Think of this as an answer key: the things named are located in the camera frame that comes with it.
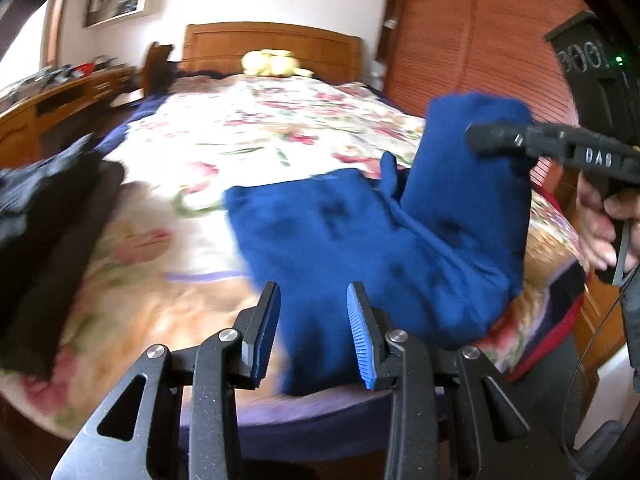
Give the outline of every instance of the stuffed toy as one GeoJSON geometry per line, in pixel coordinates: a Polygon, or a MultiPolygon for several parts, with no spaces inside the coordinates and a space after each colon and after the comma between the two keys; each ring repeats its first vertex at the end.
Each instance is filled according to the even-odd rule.
{"type": "Polygon", "coordinates": [[[301,75],[311,77],[311,70],[300,68],[300,62],[289,50],[254,50],[242,57],[242,70],[247,75],[287,77],[301,75]]]}

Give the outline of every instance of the wooden furniture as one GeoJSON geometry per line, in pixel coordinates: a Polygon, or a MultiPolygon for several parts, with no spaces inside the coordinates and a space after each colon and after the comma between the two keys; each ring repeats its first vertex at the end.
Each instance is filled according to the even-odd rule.
{"type": "Polygon", "coordinates": [[[398,25],[402,17],[404,0],[386,0],[385,13],[382,17],[382,26],[378,36],[378,48],[376,49],[376,61],[387,64],[392,59],[398,38],[398,25]]]}
{"type": "Polygon", "coordinates": [[[154,41],[146,51],[145,63],[140,70],[140,82],[145,97],[165,93],[174,78],[174,71],[167,62],[173,45],[160,45],[154,41]]]}
{"type": "Polygon", "coordinates": [[[188,25],[180,68],[189,72],[241,72],[240,60],[252,50],[290,50],[302,68],[327,83],[362,78],[362,40],[321,28],[283,23],[229,22],[188,25]]]}
{"type": "MultiPolygon", "coordinates": [[[[577,123],[571,92],[543,36],[585,8],[582,0],[404,0],[385,92],[419,115],[433,97],[481,90],[522,99],[537,120],[577,123]]],[[[535,173],[572,218],[577,172],[542,163],[535,173]]],[[[574,331],[580,354],[617,295],[597,279],[589,288],[593,301],[585,301],[574,331]]],[[[585,360],[592,384],[622,342],[617,310],[585,360]]]]}
{"type": "Polygon", "coordinates": [[[24,99],[0,114],[0,168],[42,158],[41,136],[81,110],[122,92],[133,68],[100,70],[24,99]]]}

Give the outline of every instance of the window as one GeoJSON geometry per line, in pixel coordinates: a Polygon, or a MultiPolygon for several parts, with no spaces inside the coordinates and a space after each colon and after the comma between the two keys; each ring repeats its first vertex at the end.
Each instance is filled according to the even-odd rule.
{"type": "Polygon", "coordinates": [[[0,89],[40,70],[40,49],[46,13],[45,3],[24,24],[20,34],[0,60],[0,89]]]}

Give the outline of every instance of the wooden wardrobe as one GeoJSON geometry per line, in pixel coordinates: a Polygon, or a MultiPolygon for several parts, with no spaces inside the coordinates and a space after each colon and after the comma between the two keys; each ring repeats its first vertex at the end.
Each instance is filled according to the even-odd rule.
{"type": "MultiPolygon", "coordinates": [[[[522,99],[537,120],[577,123],[571,93],[543,36],[585,8],[582,0],[402,0],[386,59],[380,60],[387,63],[385,93],[421,116],[433,97],[481,90],[522,99]]],[[[546,174],[545,187],[556,192],[562,170],[553,169],[557,175],[546,174]]],[[[575,174],[572,182],[573,189],[561,190],[569,218],[575,174]]],[[[590,289],[593,303],[586,301],[575,329],[578,352],[617,293],[600,282],[591,282],[590,289]]],[[[616,311],[586,360],[590,382],[622,341],[616,311]]]]}

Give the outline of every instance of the floral bedspread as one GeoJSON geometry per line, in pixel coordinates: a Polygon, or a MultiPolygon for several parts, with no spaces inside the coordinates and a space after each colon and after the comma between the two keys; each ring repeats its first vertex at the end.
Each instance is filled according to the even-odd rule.
{"type": "MultiPolygon", "coordinates": [[[[379,177],[384,151],[411,166],[424,125],[356,83],[194,76],[178,79],[170,93],[154,115],[131,123],[107,157],[123,163],[126,182],[85,272],[51,382],[1,373],[9,402],[66,438],[149,345],[197,345],[255,304],[225,189],[345,167],[379,177]]],[[[523,293],[479,342],[500,370],[518,363],[545,314],[545,286],[576,258],[575,231],[534,193],[523,293]]],[[[239,410],[276,395],[285,366],[276,340],[267,378],[256,392],[238,391],[239,410]]]]}

